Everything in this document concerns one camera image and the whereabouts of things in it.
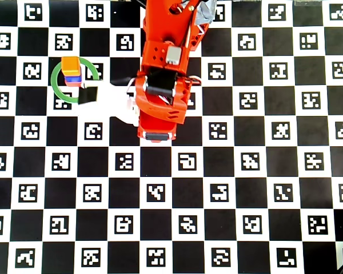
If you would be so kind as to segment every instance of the green ring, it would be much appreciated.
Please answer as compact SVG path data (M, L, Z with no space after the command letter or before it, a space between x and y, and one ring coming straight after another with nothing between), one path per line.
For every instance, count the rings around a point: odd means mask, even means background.
M91 62L89 62L88 60L86 60L84 58L79 57L79 60L80 60L80 64L85 65L91 71L91 74L93 75L93 79L98 81L99 80L99 74L98 74L96 67L94 67L94 65ZM53 91L55 92L57 97L59 97L61 100L65 101L66 103L70 103L70 104L78 103L79 98L69 97L69 96L65 95L61 91L60 87L58 86L57 77L58 77L58 74L60 71L61 71L61 62L59 62L55 66L55 68L53 69L52 74L51 74L51 87L53 88Z

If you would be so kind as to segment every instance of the colored block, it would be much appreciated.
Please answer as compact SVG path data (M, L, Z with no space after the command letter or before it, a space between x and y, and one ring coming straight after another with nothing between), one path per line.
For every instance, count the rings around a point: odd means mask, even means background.
M62 57L61 70L64 76L81 75L80 60L78 57Z

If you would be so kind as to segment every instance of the checkerboard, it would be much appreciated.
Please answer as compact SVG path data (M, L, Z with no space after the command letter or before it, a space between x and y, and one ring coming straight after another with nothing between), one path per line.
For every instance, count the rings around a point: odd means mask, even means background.
M49 85L62 56L81 56L125 91L144 16L133 2L0 1L0 273L335 273L343 0L219 1L190 58L202 86L159 144Z

